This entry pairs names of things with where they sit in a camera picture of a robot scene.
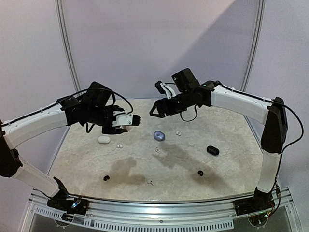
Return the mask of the white oblong charging case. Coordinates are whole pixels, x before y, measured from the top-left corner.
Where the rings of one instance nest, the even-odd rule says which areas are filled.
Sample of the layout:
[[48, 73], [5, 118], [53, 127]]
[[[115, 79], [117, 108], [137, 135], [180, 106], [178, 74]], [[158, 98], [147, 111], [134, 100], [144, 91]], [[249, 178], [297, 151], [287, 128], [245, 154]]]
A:
[[109, 136], [100, 136], [98, 138], [98, 143], [99, 144], [108, 144], [108, 143], [110, 143], [110, 141], [111, 141], [111, 139], [110, 139]]

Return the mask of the blue earbud charging case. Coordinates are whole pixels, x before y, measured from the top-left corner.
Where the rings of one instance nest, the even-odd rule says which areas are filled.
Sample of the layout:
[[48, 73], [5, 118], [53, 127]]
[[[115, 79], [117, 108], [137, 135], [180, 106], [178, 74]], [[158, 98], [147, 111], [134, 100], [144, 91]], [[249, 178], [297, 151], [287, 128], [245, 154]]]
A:
[[165, 141], [166, 139], [165, 134], [158, 130], [153, 133], [153, 137], [156, 141], [159, 141], [159, 142]]

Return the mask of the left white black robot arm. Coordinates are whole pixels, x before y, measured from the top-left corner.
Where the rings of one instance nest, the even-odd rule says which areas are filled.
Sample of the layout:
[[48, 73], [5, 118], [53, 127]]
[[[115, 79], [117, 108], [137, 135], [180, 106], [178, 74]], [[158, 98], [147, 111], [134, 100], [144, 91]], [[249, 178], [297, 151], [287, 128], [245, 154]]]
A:
[[0, 124], [0, 175], [39, 190], [62, 210], [72, 205], [61, 180], [49, 177], [26, 160], [18, 148], [41, 135], [79, 124], [91, 132], [99, 126], [105, 134], [126, 133], [133, 124], [133, 106], [125, 110], [116, 103], [124, 97], [110, 88], [92, 82], [86, 89]]

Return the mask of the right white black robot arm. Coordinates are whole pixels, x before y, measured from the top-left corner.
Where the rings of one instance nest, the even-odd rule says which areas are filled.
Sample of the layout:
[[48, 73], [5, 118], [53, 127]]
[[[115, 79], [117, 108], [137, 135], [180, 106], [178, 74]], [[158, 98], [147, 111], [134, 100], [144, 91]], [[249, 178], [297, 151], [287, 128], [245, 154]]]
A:
[[263, 125], [260, 140], [262, 167], [255, 196], [249, 203], [254, 211], [261, 210], [268, 203], [267, 194], [275, 186], [286, 140], [288, 125], [283, 99], [258, 97], [227, 87], [220, 81], [201, 84], [189, 68], [175, 73], [171, 78], [180, 93], [174, 94], [171, 90], [166, 90], [165, 83], [157, 81], [155, 87], [166, 97], [154, 102], [150, 116], [165, 118], [180, 115], [191, 106], [206, 106], [231, 111]]

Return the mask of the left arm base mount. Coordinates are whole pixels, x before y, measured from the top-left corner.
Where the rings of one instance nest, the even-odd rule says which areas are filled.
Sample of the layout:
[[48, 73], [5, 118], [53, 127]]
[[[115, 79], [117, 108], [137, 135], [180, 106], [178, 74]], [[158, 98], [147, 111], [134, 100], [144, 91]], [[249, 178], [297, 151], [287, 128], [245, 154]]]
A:
[[58, 193], [47, 201], [47, 206], [65, 211], [67, 214], [86, 215], [90, 201], [82, 197], [70, 197], [65, 193]]

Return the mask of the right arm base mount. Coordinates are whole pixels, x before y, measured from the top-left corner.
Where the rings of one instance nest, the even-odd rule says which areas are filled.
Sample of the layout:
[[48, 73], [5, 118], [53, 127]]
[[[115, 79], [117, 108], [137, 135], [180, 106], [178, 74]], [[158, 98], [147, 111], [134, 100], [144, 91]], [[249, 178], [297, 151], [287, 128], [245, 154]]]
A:
[[240, 216], [272, 209], [275, 206], [275, 203], [271, 193], [264, 193], [256, 190], [253, 197], [233, 201], [233, 206], [236, 215]]

